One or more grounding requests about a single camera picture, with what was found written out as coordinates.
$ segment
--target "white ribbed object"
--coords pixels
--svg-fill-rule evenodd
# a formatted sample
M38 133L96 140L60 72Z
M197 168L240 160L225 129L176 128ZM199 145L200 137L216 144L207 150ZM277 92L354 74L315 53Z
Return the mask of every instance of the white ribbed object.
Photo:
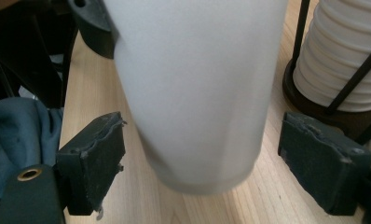
M294 72L298 90L329 106L371 53L371 0L321 0ZM371 71L338 108L371 110Z
M103 0L144 152L186 193L233 188L261 148L286 0Z

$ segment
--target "blue fabric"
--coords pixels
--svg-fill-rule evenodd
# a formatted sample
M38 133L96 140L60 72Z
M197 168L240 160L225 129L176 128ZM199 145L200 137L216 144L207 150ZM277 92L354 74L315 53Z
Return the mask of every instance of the blue fabric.
M0 101L0 198L9 175L35 164L55 164L62 115L61 109L48 110L32 99Z

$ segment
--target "wooden surface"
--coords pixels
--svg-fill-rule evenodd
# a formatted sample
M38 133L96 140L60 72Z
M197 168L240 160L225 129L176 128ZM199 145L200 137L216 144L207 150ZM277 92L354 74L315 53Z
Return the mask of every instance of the wooden surface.
M316 2L311 1L311 9ZM300 0L290 0L287 8L261 154L247 180L220 195L183 195L157 180L145 160L113 61L91 52L78 37L61 146L94 118L109 112L121 111L129 125L124 128L125 171L117 175L103 201L103 219L96 221L96 213L90 217L66 215L67 223L361 223L361 209L354 217L328 216L277 154L283 112L292 110L282 95L282 74L291 59L299 5Z

